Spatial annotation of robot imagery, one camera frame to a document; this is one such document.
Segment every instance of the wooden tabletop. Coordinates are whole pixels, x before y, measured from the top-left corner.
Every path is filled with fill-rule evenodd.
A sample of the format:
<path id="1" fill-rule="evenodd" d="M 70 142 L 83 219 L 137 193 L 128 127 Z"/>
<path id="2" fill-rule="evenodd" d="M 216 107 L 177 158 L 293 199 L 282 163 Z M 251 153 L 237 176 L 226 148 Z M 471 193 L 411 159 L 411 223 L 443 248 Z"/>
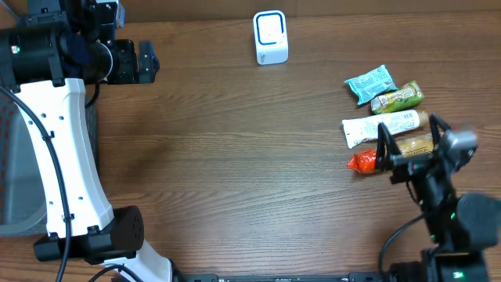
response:
<path id="1" fill-rule="evenodd" d="M 341 120 L 370 112 L 344 80 L 383 63 L 397 85 L 418 82 L 418 109 L 475 125 L 479 149 L 453 177 L 459 193 L 501 197 L 501 12 L 290 18 L 287 30 L 288 62 L 267 67 L 256 64 L 251 20 L 138 23 L 118 33 L 153 41 L 161 69 L 152 85 L 102 87 L 101 180 L 114 207 L 139 206 L 146 239 L 181 271 L 376 270 L 385 240 L 419 214 L 389 174 L 346 169 L 375 143 L 347 147 Z M 0 279 L 55 279 L 58 262 L 34 257 L 37 238 L 0 240 Z M 418 260 L 430 246 L 417 224 L 385 264 Z M 501 249 L 486 257 L 501 280 Z M 65 280 L 98 270 L 70 262 Z"/>

